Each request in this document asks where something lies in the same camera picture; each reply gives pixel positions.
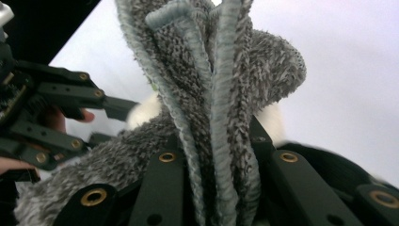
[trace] terry cloth towel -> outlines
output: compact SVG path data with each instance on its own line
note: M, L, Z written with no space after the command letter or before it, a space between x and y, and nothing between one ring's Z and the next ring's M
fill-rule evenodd
M122 189L176 133L183 145L199 225L250 225L261 194L248 134L251 116L305 79L286 40L252 29L252 1L117 0L121 29L159 91L159 116L98 145L76 165L29 187L21 225L51 225L68 199L95 183Z

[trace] finger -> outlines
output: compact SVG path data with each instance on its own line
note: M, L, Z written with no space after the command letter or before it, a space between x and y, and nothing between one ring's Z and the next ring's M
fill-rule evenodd
M66 132L65 117L58 107L48 107L48 109L46 109L44 112L43 118L44 126L60 132Z
M80 122L92 122L95 118L92 112L87 111L85 108L81 109L84 119Z
M35 167L20 160L0 157L0 174L8 170L34 169Z

